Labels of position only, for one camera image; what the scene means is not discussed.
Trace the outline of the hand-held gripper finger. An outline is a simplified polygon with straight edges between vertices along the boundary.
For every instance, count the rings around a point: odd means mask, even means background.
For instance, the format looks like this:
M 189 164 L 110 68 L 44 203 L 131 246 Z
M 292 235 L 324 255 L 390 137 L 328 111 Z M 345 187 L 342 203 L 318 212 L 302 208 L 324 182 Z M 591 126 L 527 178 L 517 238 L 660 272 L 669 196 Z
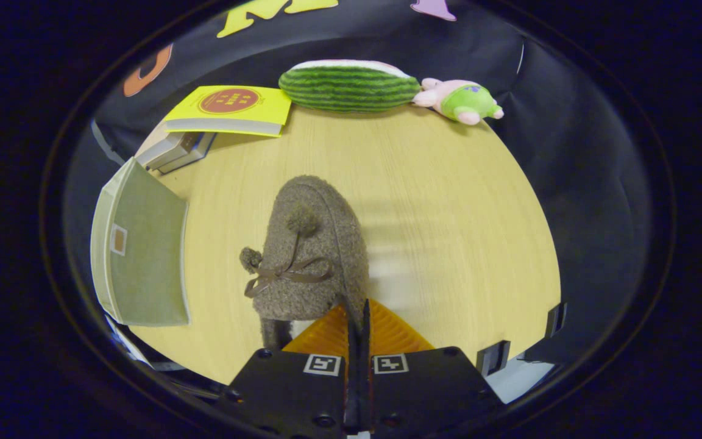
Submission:
M 456 346 L 436 348 L 409 323 L 368 300 L 360 411 L 374 437 L 485 434 L 504 403 Z
M 259 348 L 217 402 L 257 437 L 343 437 L 358 428 L 353 326 L 343 306 L 281 350 Z

